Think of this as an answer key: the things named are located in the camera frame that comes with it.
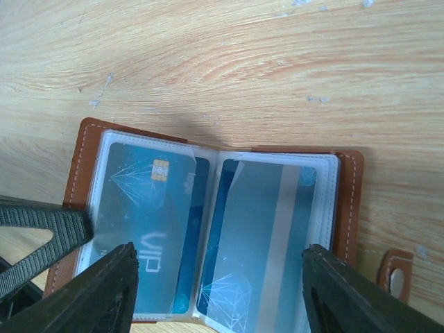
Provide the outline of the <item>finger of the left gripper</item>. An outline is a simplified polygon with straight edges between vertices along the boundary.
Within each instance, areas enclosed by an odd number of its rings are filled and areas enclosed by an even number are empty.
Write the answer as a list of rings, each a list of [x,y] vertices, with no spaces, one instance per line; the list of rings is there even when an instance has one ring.
[[[84,210],[1,197],[1,226],[48,230],[52,238],[1,273],[1,298],[9,298],[31,279],[86,244],[93,237]]]

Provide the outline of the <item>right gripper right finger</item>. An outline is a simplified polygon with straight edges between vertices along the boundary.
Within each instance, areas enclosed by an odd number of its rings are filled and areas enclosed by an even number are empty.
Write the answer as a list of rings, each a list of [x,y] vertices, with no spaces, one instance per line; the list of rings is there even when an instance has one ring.
[[[324,247],[302,252],[302,288],[312,332],[442,332]]]

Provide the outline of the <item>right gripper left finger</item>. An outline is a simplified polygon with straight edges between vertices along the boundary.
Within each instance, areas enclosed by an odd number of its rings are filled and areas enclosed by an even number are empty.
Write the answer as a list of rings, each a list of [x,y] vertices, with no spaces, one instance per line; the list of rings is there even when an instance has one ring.
[[[133,243],[119,245],[61,289],[1,324],[1,331],[129,332],[138,268]]]

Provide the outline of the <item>blue VIP card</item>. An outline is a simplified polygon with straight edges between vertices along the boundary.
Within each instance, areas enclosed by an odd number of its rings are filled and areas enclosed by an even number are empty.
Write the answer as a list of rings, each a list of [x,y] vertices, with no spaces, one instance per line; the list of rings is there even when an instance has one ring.
[[[176,294],[196,160],[115,142],[96,202],[90,262],[131,242],[139,261],[136,314],[165,314]]]

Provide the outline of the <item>brown leather card holder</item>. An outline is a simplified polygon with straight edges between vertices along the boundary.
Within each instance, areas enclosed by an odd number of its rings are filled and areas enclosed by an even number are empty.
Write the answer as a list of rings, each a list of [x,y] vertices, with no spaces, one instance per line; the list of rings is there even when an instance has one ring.
[[[265,146],[244,151],[211,148],[186,139],[87,118],[79,128],[64,206],[85,210],[91,219],[93,233],[96,202],[101,197],[109,148],[115,142],[188,155],[196,160],[187,231],[173,304],[165,314],[136,314],[134,310],[134,322],[194,321],[210,327],[198,311],[197,303],[221,166],[227,159],[281,162],[315,168],[318,180],[311,227],[302,252],[314,244],[324,247],[377,287],[407,305],[413,261],[411,253],[392,248],[367,250],[362,263],[357,262],[359,205],[364,171],[364,157],[359,151],[294,146]],[[61,289],[102,258],[95,262],[89,260],[93,238],[50,268],[44,290],[46,295]],[[298,325],[293,332],[312,332],[302,291],[301,273],[302,307]]]

